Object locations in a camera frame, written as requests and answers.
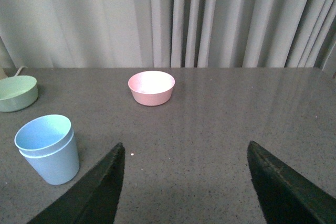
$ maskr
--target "white curtain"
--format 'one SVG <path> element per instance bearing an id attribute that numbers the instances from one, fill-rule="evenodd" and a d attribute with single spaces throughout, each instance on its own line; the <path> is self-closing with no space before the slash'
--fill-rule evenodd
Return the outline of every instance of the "white curtain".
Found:
<path id="1" fill-rule="evenodd" d="M 334 0 L 0 0 L 3 67 L 336 69 Z"/>

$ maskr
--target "plastic cup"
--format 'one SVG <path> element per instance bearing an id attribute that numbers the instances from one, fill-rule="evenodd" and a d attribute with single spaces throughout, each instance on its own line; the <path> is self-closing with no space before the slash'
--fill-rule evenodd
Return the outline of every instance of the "plastic cup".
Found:
<path id="1" fill-rule="evenodd" d="M 25 124 L 15 145 L 37 173 L 51 185 L 64 184 L 79 170 L 76 139 L 70 120 L 45 115 Z"/>

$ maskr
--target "bowl rim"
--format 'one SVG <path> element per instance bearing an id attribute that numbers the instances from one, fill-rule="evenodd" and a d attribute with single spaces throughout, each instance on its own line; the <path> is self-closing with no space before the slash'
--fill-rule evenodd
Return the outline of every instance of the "bowl rim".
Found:
<path id="1" fill-rule="evenodd" d="M 20 95 L 23 95 L 23 94 L 31 91 L 36 86 L 37 80 L 33 76 L 12 76 L 12 77 L 7 77 L 5 79 L 0 80 L 0 83 L 1 83 L 1 81 L 5 82 L 5 81 L 8 81 L 9 79 L 23 79 L 23 78 L 33 80 L 34 84 L 27 86 L 29 89 L 26 90 L 26 91 L 21 92 L 20 94 L 11 95 L 10 97 L 6 97 L 6 98 L 1 98 L 0 97 L 0 102 L 6 101 L 6 100 L 9 100 L 9 99 L 13 99 L 13 98 L 16 98 L 16 97 L 19 97 Z"/>
<path id="2" fill-rule="evenodd" d="M 137 90 L 131 88 L 131 86 L 130 86 L 130 81 L 131 81 L 132 78 L 135 78 L 135 76 L 137 76 L 137 75 L 144 74 L 144 73 L 148 73 L 148 72 L 159 72 L 159 73 L 163 73 L 163 74 L 164 74 L 165 76 L 167 76 L 168 78 L 171 78 L 171 80 L 172 80 L 172 85 L 171 85 L 169 88 L 167 88 L 166 90 L 164 90 L 164 91 L 162 91 L 162 92 L 156 92 L 156 93 L 144 93 L 144 92 L 140 92 L 140 91 L 137 91 Z M 136 93 L 138 93 L 138 94 L 144 94 L 144 95 L 162 94 L 162 93 L 164 93 L 164 92 L 167 92 L 167 91 L 171 90 L 174 86 L 175 86 L 175 78 L 174 78 L 171 74 L 166 73 L 166 72 L 163 72 L 163 71 L 157 71 L 157 70 L 149 70 L 149 71 L 142 71 L 142 72 L 136 73 L 136 74 L 134 74 L 134 75 L 128 80 L 128 87 L 130 88 L 130 90 L 132 90 L 133 92 L 136 92 Z"/>

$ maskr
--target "green bowl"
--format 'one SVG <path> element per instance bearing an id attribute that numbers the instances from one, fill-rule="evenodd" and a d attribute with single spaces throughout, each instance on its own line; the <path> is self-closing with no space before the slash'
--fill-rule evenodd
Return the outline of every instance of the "green bowl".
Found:
<path id="1" fill-rule="evenodd" d="M 0 80 L 0 111 L 13 112 L 28 107 L 37 99 L 37 80 L 14 76 Z"/>

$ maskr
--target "speckled surface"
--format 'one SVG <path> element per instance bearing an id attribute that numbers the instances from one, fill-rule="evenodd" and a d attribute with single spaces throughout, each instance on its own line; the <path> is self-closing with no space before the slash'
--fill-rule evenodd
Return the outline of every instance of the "speckled surface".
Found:
<path id="1" fill-rule="evenodd" d="M 265 223 L 250 140 L 336 197 L 336 84 L 319 69 L 163 69 L 176 85 L 157 107 L 136 103 L 128 89 L 140 71 L 23 70 L 37 79 L 39 98 L 0 113 L 0 223 L 26 223 L 118 142 L 126 159 L 116 224 Z M 44 182 L 14 145 L 21 126 L 46 114 L 69 117 L 77 137 L 80 171 L 60 186 Z"/>

